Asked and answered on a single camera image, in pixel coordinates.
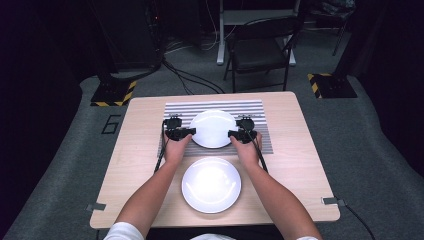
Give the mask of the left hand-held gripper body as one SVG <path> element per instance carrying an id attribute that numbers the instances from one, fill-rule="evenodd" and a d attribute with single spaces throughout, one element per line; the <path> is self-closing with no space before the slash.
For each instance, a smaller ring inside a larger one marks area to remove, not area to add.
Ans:
<path id="1" fill-rule="evenodd" d="M 182 126 L 182 120 L 179 118 L 178 115 L 171 115 L 169 118 L 164 119 L 163 124 L 164 124 L 164 135 L 167 138 L 169 133 L 181 133 L 179 129 Z"/>

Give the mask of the grey striped placemat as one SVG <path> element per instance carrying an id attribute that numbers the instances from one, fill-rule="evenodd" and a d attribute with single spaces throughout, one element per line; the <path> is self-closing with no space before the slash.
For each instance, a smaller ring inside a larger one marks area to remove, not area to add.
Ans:
<path id="1" fill-rule="evenodd" d="M 203 101 L 203 102 L 168 102 L 165 104 L 164 119 L 171 115 L 178 115 L 182 120 L 183 128 L 191 128 L 193 118 L 207 110 L 221 110 L 231 114 L 237 121 L 241 115 L 250 115 L 255 123 L 254 130 L 262 135 L 263 154 L 272 154 L 273 147 L 270 140 L 266 115 L 263 102 L 256 100 L 233 100 L 233 101 Z M 232 156 L 237 151 L 230 143 L 222 148 L 209 149 L 196 144 L 193 139 L 187 145 L 185 157 L 207 157 L 207 156 Z"/>

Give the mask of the black cabinet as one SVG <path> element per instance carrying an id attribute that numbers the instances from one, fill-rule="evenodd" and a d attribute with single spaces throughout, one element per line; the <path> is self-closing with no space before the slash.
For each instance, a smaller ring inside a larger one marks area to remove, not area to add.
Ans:
<path id="1" fill-rule="evenodd" d="M 92 0 L 115 67 L 156 67 L 161 60 L 157 0 Z"/>

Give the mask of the black folding chair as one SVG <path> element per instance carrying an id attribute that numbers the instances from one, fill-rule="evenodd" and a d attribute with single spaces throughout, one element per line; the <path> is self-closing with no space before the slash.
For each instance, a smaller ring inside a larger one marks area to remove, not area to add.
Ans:
<path id="1" fill-rule="evenodd" d="M 223 80 L 231 73 L 232 92 L 236 75 L 283 69 L 282 90 L 287 88 L 290 57 L 303 22 L 297 16 L 252 20 L 238 27 L 227 41 L 229 60 Z"/>

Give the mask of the black stand base hazard tape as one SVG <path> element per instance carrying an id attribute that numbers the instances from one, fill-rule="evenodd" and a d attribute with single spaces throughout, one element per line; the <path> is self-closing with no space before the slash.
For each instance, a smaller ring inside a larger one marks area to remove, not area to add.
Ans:
<path id="1" fill-rule="evenodd" d="M 136 81 L 100 83 L 91 98 L 91 106 L 124 106 L 132 97 Z"/>
<path id="2" fill-rule="evenodd" d="M 331 74 L 308 74 L 312 91 L 318 99 L 356 98 L 357 94 L 346 78 L 338 79 Z"/>

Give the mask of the person's left hand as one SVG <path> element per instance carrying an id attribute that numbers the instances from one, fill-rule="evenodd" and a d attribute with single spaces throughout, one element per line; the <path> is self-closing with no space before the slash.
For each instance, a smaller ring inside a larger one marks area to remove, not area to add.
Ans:
<path id="1" fill-rule="evenodd" d="M 184 157 L 185 149 L 190 143 L 192 135 L 189 134 L 185 138 L 174 141 L 165 137 L 165 153 L 164 158 L 167 164 L 179 165 Z"/>

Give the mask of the dark chair with cloth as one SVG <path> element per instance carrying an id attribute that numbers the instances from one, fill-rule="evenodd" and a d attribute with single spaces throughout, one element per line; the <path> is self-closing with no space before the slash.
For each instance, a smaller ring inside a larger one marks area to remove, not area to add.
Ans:
<path id="1" fill-rule="evenodd" d="M 355 10 L 355 0 L 312 0 L 310 3 L 308 11 L 311 16 L 326 23 L 333 22 L 338 28 L 338 39 L 332 53 L 333 56 L 337 54 L 347 22 Z"/>

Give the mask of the person's right hand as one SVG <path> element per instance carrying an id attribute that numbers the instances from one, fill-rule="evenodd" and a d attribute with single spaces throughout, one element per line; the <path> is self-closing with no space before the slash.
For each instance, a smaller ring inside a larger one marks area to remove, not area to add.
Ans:
<path id="1" fill-rule="evenodd" d="M 262 149 L 262 135 L 257 134 L 256 138 L 249 143 L 243 144 L 235 137 L 231 136 L 230 141 L 236 148 L 240 162 L 245 168 L 259 165 L 259 156 L 257 150 Z"/>

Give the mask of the white desk frame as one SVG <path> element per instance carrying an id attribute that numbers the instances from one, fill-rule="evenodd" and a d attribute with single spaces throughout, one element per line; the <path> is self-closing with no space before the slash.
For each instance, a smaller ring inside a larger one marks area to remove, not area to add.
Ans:
<path id="1" fill-rule="evenodd" d="M 225 27 L 243 25 L 249 21 L 261 18 L 273 18 L 280 16 L 295 16 L 299 12 L 301 0 L 295 0 L 294 6 L 291 9 L 264 9 L 264 10 L 226 10 L 224 1 L 219 0 L 219 41 L 216 64 L 221 66 L 224 64 L 226 42 L 225 42 Z"/>

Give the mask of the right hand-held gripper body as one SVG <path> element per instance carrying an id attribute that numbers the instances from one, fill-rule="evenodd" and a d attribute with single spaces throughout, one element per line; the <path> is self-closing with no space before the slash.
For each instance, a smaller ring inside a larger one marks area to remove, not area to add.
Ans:
<path id="1" fill-rule="evenodd" d="M 255 123 L 250 115 L 241 115 L 236 121 L 236 126 L 238 127 L 238 130 L 242 131 L 241 136 L 246 138 L 247 143 L 256 138 L 257 132 L 254 130 Z"/>

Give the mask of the white round plate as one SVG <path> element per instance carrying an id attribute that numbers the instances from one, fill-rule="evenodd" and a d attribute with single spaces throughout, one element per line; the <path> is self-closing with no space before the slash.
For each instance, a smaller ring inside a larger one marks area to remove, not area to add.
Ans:
<path id="1" fill-rule="evenodd" d="M 196 129 L 193 141 L 201 147 L 216 149 L 230 143 L 229 131 L 237 131 L 235 118 L 221 110 L 207 110 L 197 114 L 190 123 Z"/>
<path id="2" fill-rule="evenodd" d="M 194 210 L 205 214 L 221 213 L 238 199 L 242 180 L 227 160 L 207 157 L 191 164 L 182 177 L 182 195 Z"/>

